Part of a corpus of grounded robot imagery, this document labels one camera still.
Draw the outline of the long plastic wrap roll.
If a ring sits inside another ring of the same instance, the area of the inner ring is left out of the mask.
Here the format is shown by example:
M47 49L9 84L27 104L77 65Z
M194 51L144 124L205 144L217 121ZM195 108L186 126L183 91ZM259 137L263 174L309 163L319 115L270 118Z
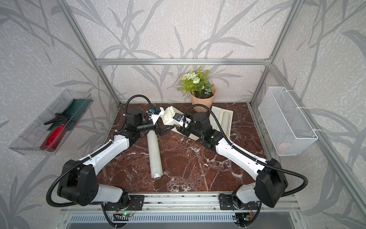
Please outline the long plastic wrap roll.
M149 151L151 177L155 180L158 180L163 176L163 167L162 167L158 137L154 131L148 132L147 143Z

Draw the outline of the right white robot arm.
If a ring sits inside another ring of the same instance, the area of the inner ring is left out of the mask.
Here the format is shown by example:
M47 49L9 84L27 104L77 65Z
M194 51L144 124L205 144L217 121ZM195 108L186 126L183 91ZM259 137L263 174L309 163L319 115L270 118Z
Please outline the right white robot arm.
M281 164L275 159L270 161L255 156L239 147L221 131L212 128L205 113L189 115L184 121L182 114L176 113L173 119L179 133L197 136L200 143L207 149L226 157L245 170L254 183L237 187L231 194L233 205L243 209L250 202L260 201L273 208L288 187L287 179L281 169Z

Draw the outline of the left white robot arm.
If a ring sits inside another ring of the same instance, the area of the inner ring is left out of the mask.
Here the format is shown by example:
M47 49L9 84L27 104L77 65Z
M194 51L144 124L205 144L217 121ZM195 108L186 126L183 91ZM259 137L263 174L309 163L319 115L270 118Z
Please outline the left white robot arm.
M53 182L46 194L46 201L53 207L87 206L100 203L129 204L128 193L121 188L98 184L97 175L117 155L133 146L142 132L164 135L173 126L160 127L164 115L162 107L151 109L146 115L134 108L125 115L125 125L113 138L98 150L81 158L69 160L62 174Z

